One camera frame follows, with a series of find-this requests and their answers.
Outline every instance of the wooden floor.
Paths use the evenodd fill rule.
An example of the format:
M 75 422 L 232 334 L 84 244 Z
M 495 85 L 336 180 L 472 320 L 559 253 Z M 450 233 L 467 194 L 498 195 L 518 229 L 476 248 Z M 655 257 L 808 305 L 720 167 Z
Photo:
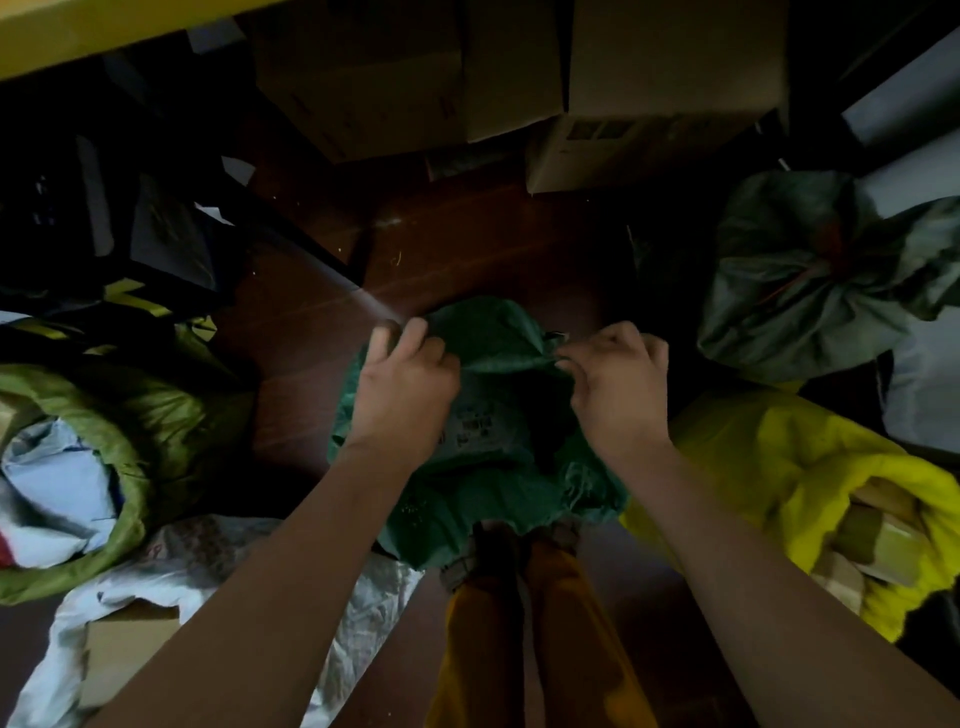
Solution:
M 258 123 L 267 122 L 247 129 L 244 155 L 258 167 L 254 190 L 343 260 L 369 259 L 364 292 L 351 294 L 302 252 L 258 247 L 235 305 L 215 317 L 218 346 L 262 376 L 254 447 L 263 462 L 309 481 L 324 472 L 345 369 L 384 315 L 475 294 L 514 299 L 545 328 L 574 336 L 627 315 L 629 249 L 589 194 L 532 198 L 512 161 L 433 183 L 419 156 L 334 168 Z M 581 557 L 663 725 L 749 722 L 675 572 L 616 524 L 589 531 Z M 444 605 L 428 573 L 337 728 L 422 725 L 443 656 Z M 528 725 L 542 725 L 532 662 L 526 675 Z

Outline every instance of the green cloth bag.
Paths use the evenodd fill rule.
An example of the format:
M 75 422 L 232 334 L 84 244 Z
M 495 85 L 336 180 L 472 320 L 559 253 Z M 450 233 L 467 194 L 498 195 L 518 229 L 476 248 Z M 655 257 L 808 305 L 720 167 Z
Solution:
M 59 371 L 0 364 L 0 391 L 66 420 L 116 471 L 124 500 L 103 547 L 48 569 L 0 569 L 0 604 L 66 592 L 114 566 L 196 504 L 242 451 L 253 391 L 186 327 L 149 359 L 134 363 L 121 350 Z
M 572 380 L 554 364 L 562 337 L 512 301 L 478 297 L 426 317 L 461 362 L 461 392 L 441 442 L 410 478 L 379 543 L 415 569 L 443 566 L 486 519 L 523 534 L 574 514 L 623 510 L 623 485 L 593 454 L 570 409 Z M 347 439 L 366 348 L 350 365 L 327 452 Z
M 716 242 L 700 351 L 757 381 L 810 379 L 937 318 L 960 279 L 960 197 L 881 219 L 850 175 L 763 172 L 733 191 Z

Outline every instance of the white plastic bag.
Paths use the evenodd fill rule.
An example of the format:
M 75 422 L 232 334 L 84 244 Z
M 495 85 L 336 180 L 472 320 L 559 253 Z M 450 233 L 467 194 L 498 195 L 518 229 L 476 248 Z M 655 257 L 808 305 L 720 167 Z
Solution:
M 275 519 L 201 516 L 172 523 L 133 558 L 69 592 L 50 628 L 46 655 L 17 698 L 8 728 L 75 728 L 83 680 L 85 627 L 135 598 L 178 607 L 180 623 L 196 614 Z M 423 576 L 371 554 L 341 619 L 301 728 L 325 728 L 340 712 L 386 642 Z

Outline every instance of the cardboard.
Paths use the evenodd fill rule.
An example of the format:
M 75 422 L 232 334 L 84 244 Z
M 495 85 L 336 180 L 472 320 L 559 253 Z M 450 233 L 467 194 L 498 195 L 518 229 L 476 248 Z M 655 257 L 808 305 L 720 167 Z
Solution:
M 467 141 L 563 113 L 560 42 L 552 0 L 466 0 Z
M 637 182 L 703 158 L 776 107 L 785 0 L 579 0 L 569 109 L 527 150 L 527 190 Z
M 563 111 L 550 0 L 295 0 L 249 28 L 260 89 L 335 163 L 478 141 Z
M 180 627 L 178 610 L 137 599 L 86 627 L 81 708 L 106 705 Z
M 250 36 L 260 89 L 330 161 L 464 138 L 453 0 L 294 0 Z
M 835 551 L 825 550 L 810 576 L 839 599 L 847 609 L 854 614 L 860 614 L 867 580 L 850 561 Z
M 913 586 L 920 559 L 930 548 L 917 528 L 869 505 L 852 503 L 833 538 L 833 550 L 863 573 L 891 584 Z
M 904 491 L 897 483 L 886 478 L 871 477 L 861 487 L 853 491 L 851 498 L 865 505 L 889 513 L 910 525 L 917 525 L 920 502 Z

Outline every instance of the yellow pants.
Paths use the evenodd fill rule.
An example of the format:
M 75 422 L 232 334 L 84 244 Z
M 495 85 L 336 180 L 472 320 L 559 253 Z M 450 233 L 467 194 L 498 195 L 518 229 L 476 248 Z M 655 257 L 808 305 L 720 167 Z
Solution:
M 577 560 L 533 544 L 523 578 L 546 724 L 650 728 L 657 721 Z M 516 583 L 470 579 L 446 611 L 446 654 L 427 728 L 523 725 L 523 611 Z

